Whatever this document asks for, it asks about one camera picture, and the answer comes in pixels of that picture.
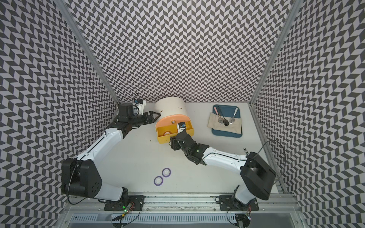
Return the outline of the yellow drawer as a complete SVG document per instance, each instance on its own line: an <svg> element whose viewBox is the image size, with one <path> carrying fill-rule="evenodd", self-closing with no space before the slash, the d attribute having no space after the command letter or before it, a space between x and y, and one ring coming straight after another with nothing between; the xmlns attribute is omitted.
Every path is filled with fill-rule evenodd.
<svg viewBox="0 0 365 228"><path fill-rule="evenodd" d="M156 127L157 140L159 144L170 142L170 138L176 136L179 132L186 130L190 136L194 136L194 128L191 122L180 122L171 125Z"/></svg>

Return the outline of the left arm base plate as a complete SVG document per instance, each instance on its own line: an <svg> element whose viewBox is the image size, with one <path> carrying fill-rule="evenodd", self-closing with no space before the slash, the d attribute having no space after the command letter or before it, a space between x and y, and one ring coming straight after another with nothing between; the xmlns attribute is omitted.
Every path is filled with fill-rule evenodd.
<svg viewBox="0 0 365 228"><path fill-rule="evenodd" d="M141 211L144 205L144 195L130 195L122 198L119 201L107 200L104 206L104 211L124 211L128 204L133 204L133 211Z"/></svg>

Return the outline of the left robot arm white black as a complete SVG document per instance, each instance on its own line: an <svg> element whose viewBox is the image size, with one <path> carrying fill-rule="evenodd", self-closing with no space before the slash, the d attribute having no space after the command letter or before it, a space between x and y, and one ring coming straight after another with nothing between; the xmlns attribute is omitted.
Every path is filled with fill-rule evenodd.
<svg viewBox="0 0 365 228"><path fill-rule="evenodd" d="M98 167L116 144L142 125L153 124L160 113L144 112L145 104L123 103L118 113L95 143L75 158L61 165L61 192L67 197L79 196L98 200L119 201L126 191L102 181Z"/></svg>

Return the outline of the white round drawer cabinet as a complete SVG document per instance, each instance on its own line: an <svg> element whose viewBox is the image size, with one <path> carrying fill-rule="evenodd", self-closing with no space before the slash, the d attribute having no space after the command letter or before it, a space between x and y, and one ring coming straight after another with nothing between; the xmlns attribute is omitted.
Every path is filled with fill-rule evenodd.
<svg viewBox="0 0 365 228"><path fill-rule="evenodd" d="M178 97L167 97L159 100L156 102L154 110L161 114L160 118L171 115L188 116L185 102Z"/></svg>

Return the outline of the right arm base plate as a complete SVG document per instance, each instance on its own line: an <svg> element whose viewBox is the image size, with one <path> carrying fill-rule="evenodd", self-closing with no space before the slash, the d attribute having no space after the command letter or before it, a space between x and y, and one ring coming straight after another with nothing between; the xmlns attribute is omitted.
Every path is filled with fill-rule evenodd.
<svg viewBox="0 0 365 228"><path fill-rule="evenodd" d="M251 211L258 211L259 206L257 203L257 199L254 198L249 201L248 204L244 204L237 199L235 199L233 196L230 195L219 195L218 196L218 203L220 206L221 211L248 211L251 209Z"/></svg>

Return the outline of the orange top drawer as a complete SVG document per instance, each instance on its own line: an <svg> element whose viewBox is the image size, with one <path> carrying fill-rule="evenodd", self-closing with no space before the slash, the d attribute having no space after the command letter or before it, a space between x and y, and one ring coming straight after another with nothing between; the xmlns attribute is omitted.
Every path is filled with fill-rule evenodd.
<svg viewBox="0 0 365 228"><path fill-rule="evenodd" d="M191 119L186 115L171 115L160 118L156 123L156 128L170 126L181 122L190 122Z"/></svg>

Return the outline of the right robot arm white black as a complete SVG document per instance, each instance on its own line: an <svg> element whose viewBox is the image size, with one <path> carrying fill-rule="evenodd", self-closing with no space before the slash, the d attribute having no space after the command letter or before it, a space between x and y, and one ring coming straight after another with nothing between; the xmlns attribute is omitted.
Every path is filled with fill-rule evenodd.
<svg viewBox="0 0 365 228"><path fill-rule="evenodd" d="M270 198L276 172L258 153L238 155L222 152L197 143L186 131L170 137L169 144L175 151L182 150L185 157L196 165L216 166L240 175L243 183L231 196L235 208L243 210L254 199Z"/></svg>

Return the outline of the purple tape roll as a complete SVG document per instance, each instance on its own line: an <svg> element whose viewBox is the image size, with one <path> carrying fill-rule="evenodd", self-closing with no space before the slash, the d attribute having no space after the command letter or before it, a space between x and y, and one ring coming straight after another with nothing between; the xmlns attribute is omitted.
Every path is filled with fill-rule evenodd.
<svg viewBox="0 0 365 228"><path fill-rule="evenodd" d="M170 168L164 168L162 170L162 176L165 177L165 178L171 176L171 169Z"/></svg>
<svg viewBox="0 0 365 228"><path fill-rule="evenodd" d="M154 185L155 186L161 186L163 184L163 177L162 176L156 176L154 178Z"/></svg>

